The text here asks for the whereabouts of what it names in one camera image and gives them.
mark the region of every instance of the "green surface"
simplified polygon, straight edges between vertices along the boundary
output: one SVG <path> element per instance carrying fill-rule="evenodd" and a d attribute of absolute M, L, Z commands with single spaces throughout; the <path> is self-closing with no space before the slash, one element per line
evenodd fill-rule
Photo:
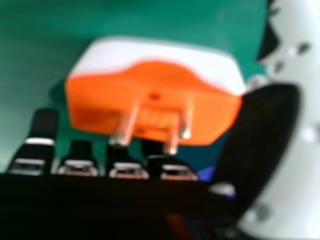
<path fill-rule="evenodd" d="M 245 78 L 261 72 L 255 55 L 262 38 L 264 0 L 0 0 L 0 171 L 26 136 L 33 111 L 61 112 L 57 157 L 70 141 L 94 141 L 104 159 L 106 137 L 70 128 L 59 83 L 88 44 L 101 36 L 129 35 L 185 42 L 236 57 Z M 212 164 L 223 139 L 206 147 L 181 147 L 197 170 Z M 139 141 L 130 151 L 139 156 Z"/>

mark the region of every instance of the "green background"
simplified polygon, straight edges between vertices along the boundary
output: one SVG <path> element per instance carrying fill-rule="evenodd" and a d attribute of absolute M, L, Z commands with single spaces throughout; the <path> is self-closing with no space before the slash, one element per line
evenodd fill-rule
<path fill-rule="evenodd" d="M 263 35 L 265 0 L 0 0 L 0 171 L 22 143 L 37 108 L 60 110 L 57 159 L 70 141 L 94 142 L 101 162 L 107 138 L 72 129 L 63 79 L 94 39 L 138 36 L 226 51 L 243 76 L 261 73 L 255 58 Z M 224 142 L 179 149 L 196 170 L 211 165 Z M 140 142 L 130 152 L 141 157 Z"/>

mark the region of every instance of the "white plastic casing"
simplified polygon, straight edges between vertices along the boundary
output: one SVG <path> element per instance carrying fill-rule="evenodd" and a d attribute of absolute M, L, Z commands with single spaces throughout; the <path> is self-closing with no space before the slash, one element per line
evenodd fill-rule
<path fill-rule="evenodd" d="M 320 0 L 275 0 L 270 8 L 278 9 L 269 21 L 280 44 L 261 63 L 272 80 L 299 87 L 301 104 L 283 159 L 239 227 L 257 239 L 319 240 Z"/>
<path fill-rule="evenodd" d="M 166 61 L 192 70 L 208 85 L 242 95 L 245 83 L 236 60 L 216 49 L 135 37 L 96 40 L 80 58 L 69 78 L 125 71 L 143 61 Z"/>

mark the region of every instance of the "metal prong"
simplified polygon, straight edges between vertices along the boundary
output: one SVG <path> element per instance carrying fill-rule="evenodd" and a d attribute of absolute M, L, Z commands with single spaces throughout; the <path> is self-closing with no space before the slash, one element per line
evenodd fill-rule
<path fill-rule="evenodd" d="M 179 137 L 183 139 L 191 138 L 192 131 L 192 110 L 189 108 L 182 112 L 180 119 Z"/>
<path fill-rule="evenodd" d="M 110 145 L 128 146 L 132 139 L 135 122 L 138 114 L 138 106 L 134 106 L 128 114 L 121 115 L 116 132 L 109 139 Z"/>
<path fill-rule="evenodd" d="M 169 130 L 169 138 L 164 143 L 163 152 L 168 155 L 176 155 L 178 152 L 178 139 L 178 130 L 176 128 Z"/>

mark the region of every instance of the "green table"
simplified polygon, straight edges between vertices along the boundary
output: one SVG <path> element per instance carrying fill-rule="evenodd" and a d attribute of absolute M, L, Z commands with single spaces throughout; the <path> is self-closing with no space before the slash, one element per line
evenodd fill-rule
<path fill-rule="evenodd" d="M 265 4 L 264 0 L 1 0 L 0 171 L 26 136 L 34 110 L 43 107 L 61 112 L 57 158 L 67 153 L 71 140 L 84 139 L 94 142 L 94 153 L 103 162 L 107 138 L 70 128 L 60 101 L 61 81 L 92 40 L 129 35 L 215 47 L 234 55 L 247 78 L 262 72 L 255 56 Z M 179 155 L 200 170 L 212 165 L 223 142 L 222 138 L 211 146 L 184 146 Z M 138 158 L 139 144 L 134 140 L 130 147 Z"/>

